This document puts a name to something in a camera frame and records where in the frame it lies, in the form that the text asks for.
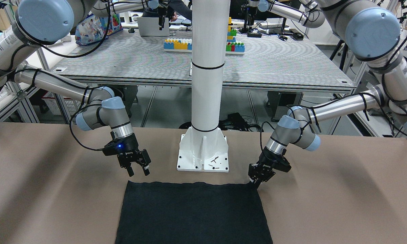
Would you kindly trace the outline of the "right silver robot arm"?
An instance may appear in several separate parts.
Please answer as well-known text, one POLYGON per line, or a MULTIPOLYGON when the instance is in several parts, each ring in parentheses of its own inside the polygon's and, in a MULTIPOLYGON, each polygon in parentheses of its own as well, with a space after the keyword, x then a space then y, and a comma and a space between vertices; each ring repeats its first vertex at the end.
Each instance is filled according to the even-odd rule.
POLYGON ((0 88, 8 81, 26 83, 79 100, 81 107, 70 123, 75 121, 83 131, 110 127, 112 140, 100 151, 117 156, 129 176, 134 175, 132 163, 140 165, 147 176, 151 159, 145 149, 139 150, 126 106, 114 88, 90 87, 26 62, 39 48, 69 34, 95 6, 105 7, 104 13, 110 17, 109 0, 22 0, 14 22, 0 36, 0 88))

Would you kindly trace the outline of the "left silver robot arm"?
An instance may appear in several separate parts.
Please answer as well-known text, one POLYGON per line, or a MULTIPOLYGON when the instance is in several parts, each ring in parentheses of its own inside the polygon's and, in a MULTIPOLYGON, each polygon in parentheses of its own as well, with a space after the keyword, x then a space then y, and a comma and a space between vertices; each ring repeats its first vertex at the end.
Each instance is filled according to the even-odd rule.
POLYGON ((400 22, 389 10, 369 0, 302 0, 302 12, 277 0, 261 0, 251 6, 291 19, 307 28, 329 25, 354 56, 366 63, 379 85, 364 92, 346 95, 313 107, 292 106, 279 119, 267 144, 262 147, 258 162, 249 165, 250 183, 259 187, 277 170, 288 172, 291 165, 285 158, 288 145, 315 151, 321 139, 313 129, 319 123, 358 111, 388 107, 400 120, 399 135, 407 137, 407 61, 401 53, 405 41, 400 40, 400 22))

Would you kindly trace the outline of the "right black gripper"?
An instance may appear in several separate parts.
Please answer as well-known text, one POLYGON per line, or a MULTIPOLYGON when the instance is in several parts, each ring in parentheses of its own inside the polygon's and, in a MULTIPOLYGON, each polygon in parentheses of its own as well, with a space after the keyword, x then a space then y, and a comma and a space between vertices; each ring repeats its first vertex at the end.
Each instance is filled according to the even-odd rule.
POLYGON ((104 146, 102 152, 105 156, 116 155, 122 168, 126 168, 129 177, 134 176, 131 163, 136 162, 143 168, 145 176, 150 174, 149 164, 151 159, 146 149, 139 150, 136 135, 134 133, 116 138, 104 146))

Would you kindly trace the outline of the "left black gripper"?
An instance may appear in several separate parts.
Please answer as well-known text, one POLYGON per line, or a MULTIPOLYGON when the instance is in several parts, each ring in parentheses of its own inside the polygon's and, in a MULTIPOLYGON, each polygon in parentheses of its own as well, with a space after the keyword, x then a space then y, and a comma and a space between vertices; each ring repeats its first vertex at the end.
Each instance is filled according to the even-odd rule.
POLYGON ((262 182, 267 182, 275 175, 275 170, 289 172, 291 165, 284 155, 264 148, 258 162, 249 164, 248 176, 251 184, 258 189, 262 182))

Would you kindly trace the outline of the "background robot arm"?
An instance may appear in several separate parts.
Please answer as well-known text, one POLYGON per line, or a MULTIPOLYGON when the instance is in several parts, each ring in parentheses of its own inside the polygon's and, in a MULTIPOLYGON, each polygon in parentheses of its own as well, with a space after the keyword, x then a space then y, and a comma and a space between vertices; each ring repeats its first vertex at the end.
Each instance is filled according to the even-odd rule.
POLYGON ((290 19, 306 28, 320 27, 325 21, 325 16, 318 8, 318 4, 313 0, 300 0, 299 2, 305 7, 304 12, 276 0, 248 0, 248 5, 257 7, 260 12, 271 12, 290 19))

